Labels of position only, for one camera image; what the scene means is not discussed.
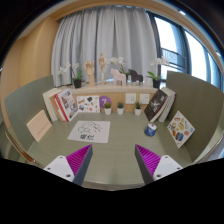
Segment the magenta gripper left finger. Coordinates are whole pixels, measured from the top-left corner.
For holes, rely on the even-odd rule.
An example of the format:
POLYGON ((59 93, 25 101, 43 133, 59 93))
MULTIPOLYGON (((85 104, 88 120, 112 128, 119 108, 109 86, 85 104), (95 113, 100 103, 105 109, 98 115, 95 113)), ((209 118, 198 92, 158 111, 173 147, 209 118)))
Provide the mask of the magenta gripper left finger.
POLYGON ((92 155, 92 145, 87 145, 68 156, 59 155, 44 170, 81 186, 92 155))

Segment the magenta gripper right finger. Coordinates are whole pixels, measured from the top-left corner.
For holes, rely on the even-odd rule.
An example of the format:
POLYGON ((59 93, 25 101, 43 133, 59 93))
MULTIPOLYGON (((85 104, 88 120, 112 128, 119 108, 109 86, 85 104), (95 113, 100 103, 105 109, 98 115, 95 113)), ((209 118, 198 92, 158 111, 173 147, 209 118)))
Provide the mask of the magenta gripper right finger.
POLYGON ((145 184, 152 183, 182 169, 169 155, 159 156, 149 149, 135 145, 135 157, 145 184))

